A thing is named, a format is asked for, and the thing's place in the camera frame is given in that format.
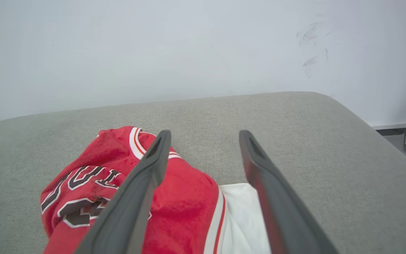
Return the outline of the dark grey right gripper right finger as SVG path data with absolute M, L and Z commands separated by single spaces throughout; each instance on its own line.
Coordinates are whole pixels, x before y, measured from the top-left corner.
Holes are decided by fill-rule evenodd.
M 337 248 L 254 135 L 239 132 L 248 183 L 256 189 L 273 254 L 336 254 Z

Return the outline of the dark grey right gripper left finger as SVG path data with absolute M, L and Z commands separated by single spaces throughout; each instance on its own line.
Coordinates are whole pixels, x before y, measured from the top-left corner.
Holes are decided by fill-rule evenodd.
M 171 132 L 162 130 L 85 235 L 76 254 L 140 254 L 154 192 L 164 180 Z

